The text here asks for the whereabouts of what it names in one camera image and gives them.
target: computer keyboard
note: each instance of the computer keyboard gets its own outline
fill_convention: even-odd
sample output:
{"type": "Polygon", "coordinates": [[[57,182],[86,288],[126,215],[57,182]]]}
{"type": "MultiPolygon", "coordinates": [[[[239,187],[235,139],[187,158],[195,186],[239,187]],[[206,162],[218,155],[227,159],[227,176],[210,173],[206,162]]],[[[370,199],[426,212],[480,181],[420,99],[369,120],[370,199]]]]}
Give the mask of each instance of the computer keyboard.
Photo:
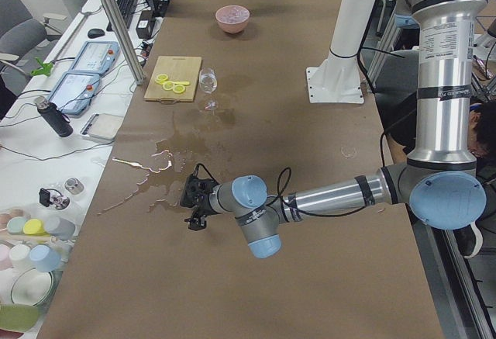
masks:
{"type": "MultiPolygon", "coordinates": [[[[127,28],[131,26],[131,21],[133,20],[133,14],[136,11],[137,5],[138,0],[117,0],[117,6],[119,7],[119,11],[121,11],[127,28]]],[[[107,25],[107,31],[113,31],[112,24],[110,22],[107,25]]]]}

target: wine glass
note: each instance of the wine glass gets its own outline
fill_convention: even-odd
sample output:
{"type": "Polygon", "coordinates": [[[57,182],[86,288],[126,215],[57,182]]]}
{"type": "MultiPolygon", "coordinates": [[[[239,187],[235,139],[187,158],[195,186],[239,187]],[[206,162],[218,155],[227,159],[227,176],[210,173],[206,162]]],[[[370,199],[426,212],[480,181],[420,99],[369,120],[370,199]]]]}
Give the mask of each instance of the wine glass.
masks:
{"type": "MultiPolygon", "coordinates": [[[[215,77],[215,72],[210,67],[206,67],[200,70],[199,75],[200,89],[206,94],[211,95],[217,88],[217,78],[215,77]]],[[[206,101],[203,102],[203,109],[206,111],[214,111],[219,107],[219,104],[212,97],[208,97],[206,101]]]]}

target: cutting board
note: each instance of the cutting board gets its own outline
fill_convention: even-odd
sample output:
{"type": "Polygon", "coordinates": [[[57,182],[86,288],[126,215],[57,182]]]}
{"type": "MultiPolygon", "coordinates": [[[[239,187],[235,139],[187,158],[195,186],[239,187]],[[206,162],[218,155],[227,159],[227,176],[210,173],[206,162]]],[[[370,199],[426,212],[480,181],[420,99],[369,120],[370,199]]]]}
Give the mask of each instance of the cutting board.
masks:
{"type": "Polygon", "coordinates": [[[202,65],[201,57],[159,56],[153,69],[150,83],[146,88],[146,101],[182,101],[192,102],[195,98],[198,74],[202,65]],[[189,81],[183,93],[165,91],[155,82],[158,74],[167,74],[170,81],[189,81]]]}

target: robotic arm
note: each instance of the robotic arm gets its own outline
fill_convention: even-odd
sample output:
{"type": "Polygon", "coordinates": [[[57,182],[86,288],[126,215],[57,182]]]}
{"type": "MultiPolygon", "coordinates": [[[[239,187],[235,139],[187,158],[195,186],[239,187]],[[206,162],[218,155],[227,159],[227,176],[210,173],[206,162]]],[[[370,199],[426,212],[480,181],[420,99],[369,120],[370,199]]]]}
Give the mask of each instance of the robotic arm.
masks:
{"type": "Polygon", "coordinates": [[[234,213],[248,245],[258,258],[281,248],[280,223],[337,213],[376,203],[407,203],[432,227],[459,229],[484,211],[486,197],[474,177],[476,158],[467,149],[474,20],[487,0],[398,0],[400,21],[420,26],[416,147],[404,164],[380,168],[306,192],[267,198],[257,176],[219,184],[189,176],[181,205],[194,208],[190,229],[206,227],[206,217],[234,213]]]}

